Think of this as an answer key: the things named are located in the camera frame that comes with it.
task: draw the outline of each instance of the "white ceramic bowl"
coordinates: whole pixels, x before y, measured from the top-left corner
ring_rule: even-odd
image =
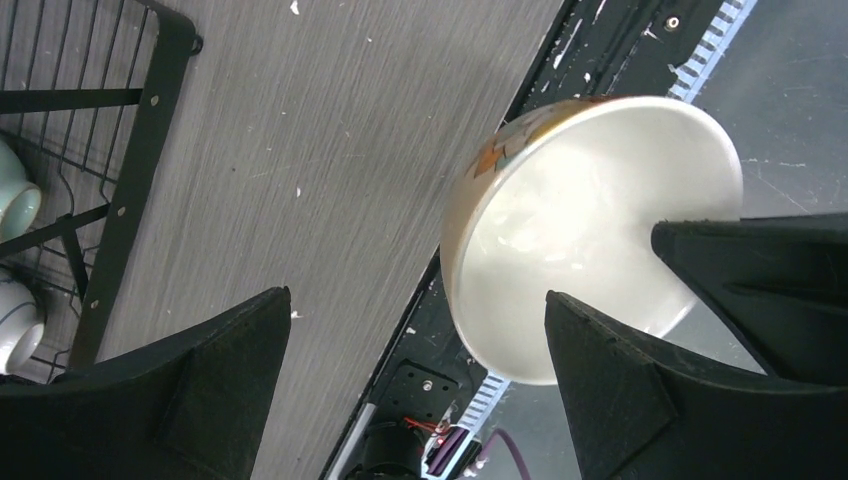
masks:
[[[41,190],[27,181],[15,152],[0,139],[0,242],[23,235],[41,208]]]
[[[694,294],[654,255],[662,220],[738,220],[742,173],[709,115],[662,97],[566,101],[505,126],[452,191],[441,260],[451,313],[485,367],[554,384],[545,294],[656,336]]]
[[[32,356],[44,323],[32,293],[0,269],[0,374],[14,373]]]

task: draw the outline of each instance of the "gray laminate surface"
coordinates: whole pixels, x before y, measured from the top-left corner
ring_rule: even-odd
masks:
[[[176,1],[189,67],[101,359],[289,285],[255,478],[317,478],[559,0]]]

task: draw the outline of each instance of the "dish rack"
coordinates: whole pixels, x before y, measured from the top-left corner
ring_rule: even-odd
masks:
[[[0,0],[0,137],[43,193],[0,265],[33,292],[44,338],[17,375],[97,359],[202,38],[151,0]]]

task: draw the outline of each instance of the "bolt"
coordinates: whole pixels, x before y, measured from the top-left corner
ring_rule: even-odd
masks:
[[[677,27],[680,26],[680,18],[674,15],[665,19],[665,30],[667,32],[673,32],[677,30]]]
[[[203,37],[195,35],[194,40],[191,42],[190,52],[192,55],[197,55],[201,50],[203,50]]]

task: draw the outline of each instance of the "purple cable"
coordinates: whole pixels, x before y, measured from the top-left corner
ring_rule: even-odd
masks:
[[[429,475],[441,475],[445,466],[451,458],[451,454],[459,447],[459,443],[465,436],[468,435],[468,430],[459,427],[453,427],[445,443],[439,447],[436,457],[430,463],[430,468],[427,469]]]
[[[521,452],[518,450],[518,445],[515,444],[515,441],[512,440],[512,437],[510,437],[508,433],[500,428],[492,430],[492,435],[488,440],[486,440],[486,444],[483,445],[482,449],[480,449],[480,453],[477,454],[477,459],[474,460],[474,463],[468,467],[468,470],[474,473],[480,471],[483,467],[480,465],[480,462],[485,463],[489,460],[489,451],[495,443],[495,437],[501,437],[503,439],[506,444],[506,448],[509,449],[509,453],[512,454],[512,458],[515,460],[515,466],[518,467],[518,473],[521,475],[521,480],[532,480],[530,478],[530,472],[527,470],[527,464],[524,463],[524,458],[522,458]]]

